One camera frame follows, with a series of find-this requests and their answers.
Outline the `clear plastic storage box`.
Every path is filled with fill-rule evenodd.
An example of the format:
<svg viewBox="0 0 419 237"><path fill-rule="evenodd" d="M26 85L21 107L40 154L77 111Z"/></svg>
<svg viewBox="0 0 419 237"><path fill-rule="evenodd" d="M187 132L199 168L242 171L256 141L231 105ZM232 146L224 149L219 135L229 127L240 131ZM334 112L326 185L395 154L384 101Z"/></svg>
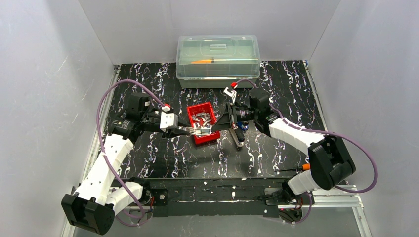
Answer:
<svg viewBox="0 0 419 237"><path fill-rule="evenodd" d="M213 59L212 64L191 64ZM260 52L255 35L180 36L176 77L182 88L224 88L240 79L260 76Z"/></svg>

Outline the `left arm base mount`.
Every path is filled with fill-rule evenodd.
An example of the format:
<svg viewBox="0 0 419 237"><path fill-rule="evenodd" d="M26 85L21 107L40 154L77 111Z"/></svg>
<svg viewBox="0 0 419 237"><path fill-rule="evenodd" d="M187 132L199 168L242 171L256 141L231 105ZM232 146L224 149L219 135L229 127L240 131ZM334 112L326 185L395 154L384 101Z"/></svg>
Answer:
<svg viewBox="0 0 419 237"><path fill-rule="evenodd" d="M141 193L141 196L138 195L137 191L132 190L131 192L135 194L137 198L139 198L139 202L143 207L158 207L168 205L168 189L144 189Z"/></svg>

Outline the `pile of staple strips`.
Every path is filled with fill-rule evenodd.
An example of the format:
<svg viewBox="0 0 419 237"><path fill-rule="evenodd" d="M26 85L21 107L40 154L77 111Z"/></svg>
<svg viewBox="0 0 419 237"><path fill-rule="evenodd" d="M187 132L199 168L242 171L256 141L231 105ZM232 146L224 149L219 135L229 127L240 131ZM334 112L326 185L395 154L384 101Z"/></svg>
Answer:
<svg viewBox="0 0 419 237"><path fill-rule="evenodd" d="M192 126L194 128L211 128L215 124L215 119L212 118L210 113L199 112L191 115Z"/></svg>

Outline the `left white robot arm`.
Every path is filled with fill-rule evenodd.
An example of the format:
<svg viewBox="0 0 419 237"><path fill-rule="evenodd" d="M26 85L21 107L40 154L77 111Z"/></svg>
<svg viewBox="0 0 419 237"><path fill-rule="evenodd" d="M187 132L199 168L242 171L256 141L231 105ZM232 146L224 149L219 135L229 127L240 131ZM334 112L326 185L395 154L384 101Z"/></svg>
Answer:
<svg viewBox="0 0 419 237"><path fill-rule="evenodd" d="M180 127L186 124L169 105L159 109L151 104L151 96L134 93L113 118L99 157L87 177L73 194L61 201L69 223L78 228L106 234L115 216L131 203L140 203L146 183L136 178L124 182L114 192L109 189L117 170L143 132L158 132L163 137L187 135Z"/></svg>

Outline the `orange tool inside box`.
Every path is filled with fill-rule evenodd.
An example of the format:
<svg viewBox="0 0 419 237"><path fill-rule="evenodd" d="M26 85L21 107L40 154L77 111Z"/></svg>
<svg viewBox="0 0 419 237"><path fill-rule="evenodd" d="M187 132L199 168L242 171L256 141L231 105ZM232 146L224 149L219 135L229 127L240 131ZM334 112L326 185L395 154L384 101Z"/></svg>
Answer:
<svg viewBox="0 0 419 237"><path fill-rule="evenodd" d="M191 64L212 64L212 63L214 63L213 59L195 60L191 62Z"/></svg>

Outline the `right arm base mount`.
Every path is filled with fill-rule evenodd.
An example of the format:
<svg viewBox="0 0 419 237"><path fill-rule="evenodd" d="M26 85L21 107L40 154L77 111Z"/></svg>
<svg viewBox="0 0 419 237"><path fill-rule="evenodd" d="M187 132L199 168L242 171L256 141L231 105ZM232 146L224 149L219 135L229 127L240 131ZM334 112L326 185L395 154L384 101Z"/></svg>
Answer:
<svg viewBox="0 0 419 237"><path fill-rule="evenodd" d="M310 201L315 203L313 196L307 194L292 195L282 188L268 187L263 190L263 194L255 197L255 200L265 202L266 205L289 205L291 209L301 209L304 205L309 205Z"/></svg>

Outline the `red plastic bin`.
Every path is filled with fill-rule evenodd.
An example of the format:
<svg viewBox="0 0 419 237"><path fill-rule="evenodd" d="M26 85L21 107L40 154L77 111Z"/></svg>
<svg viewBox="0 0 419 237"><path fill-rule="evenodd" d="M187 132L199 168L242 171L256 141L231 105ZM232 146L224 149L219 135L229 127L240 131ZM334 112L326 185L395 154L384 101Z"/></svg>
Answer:
<svg viewBox="0 0 419 237"><path fill-rule="evenodd" d="M217 122L211 102L204 102L186 108L190 124L193 128L212 128ZM216 142L220 138L220 132L213 132L209 135L194 135L196 145Z"/></svg>

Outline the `blue stapler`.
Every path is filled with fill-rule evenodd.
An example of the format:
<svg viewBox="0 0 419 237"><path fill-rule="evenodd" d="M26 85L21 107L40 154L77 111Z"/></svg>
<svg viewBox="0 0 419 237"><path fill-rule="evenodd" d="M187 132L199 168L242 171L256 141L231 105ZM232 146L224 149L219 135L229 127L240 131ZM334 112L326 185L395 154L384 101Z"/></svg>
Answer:
<svg viewBox="0 0 419 237"><path fill-rule="evenodd" d="M241 121L238 122L238 127L242 130L242 131L247 131L249 128L249 122L248 121Z"/></svg>

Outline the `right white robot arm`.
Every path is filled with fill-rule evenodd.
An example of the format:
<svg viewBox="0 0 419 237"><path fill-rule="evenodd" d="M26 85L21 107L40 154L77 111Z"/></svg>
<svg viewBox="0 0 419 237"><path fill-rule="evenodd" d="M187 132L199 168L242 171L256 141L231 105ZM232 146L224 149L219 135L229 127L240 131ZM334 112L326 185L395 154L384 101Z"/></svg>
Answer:
<svg viewBox="0 0 419 237"><path fill-rule="evenodd" d="M324 135L321 131L309 132L280 117L271 108L269 95L263 89L250 90L249 105L239 103L233 89L227 87L224 93L232 98L232 102L226 103L223 115L211 128L212 132L234 129L240 122L252 121L259 132L308 156L310 169L286 180L282 184L283 195L291 198L317 189L330 190L355 172L355 164L341 138Z"/></svg>

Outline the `orange handled screwdriver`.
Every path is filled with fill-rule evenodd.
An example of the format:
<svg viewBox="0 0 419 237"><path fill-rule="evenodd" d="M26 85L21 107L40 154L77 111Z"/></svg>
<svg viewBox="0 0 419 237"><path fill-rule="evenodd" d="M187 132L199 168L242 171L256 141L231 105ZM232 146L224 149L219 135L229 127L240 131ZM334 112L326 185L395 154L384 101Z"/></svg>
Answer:
<svg viewBox="0 0 419 237"><path fill-rule="evenodd" d="M275 170L275 172L285 172L285 171L306 171L306 170L310 170L310 164L306 163L303 164L301 166L297 166L297 167L293 167L293 168L285 168L285 169L279 169L279 170Z"/></svg>

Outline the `black silver stapler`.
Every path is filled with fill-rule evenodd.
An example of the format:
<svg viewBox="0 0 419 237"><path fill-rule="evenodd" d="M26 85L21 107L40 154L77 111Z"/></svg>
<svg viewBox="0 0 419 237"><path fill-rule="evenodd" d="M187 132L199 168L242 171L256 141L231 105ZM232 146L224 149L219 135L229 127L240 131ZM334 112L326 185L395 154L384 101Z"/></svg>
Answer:
<svg viewBox="0 0 419 237"><path fill-rule="evenodd" d="M245 144L245 136L243 131L240 128L230 129L229 130L233 140L237 146L237 149L241 149Z"/></svg>

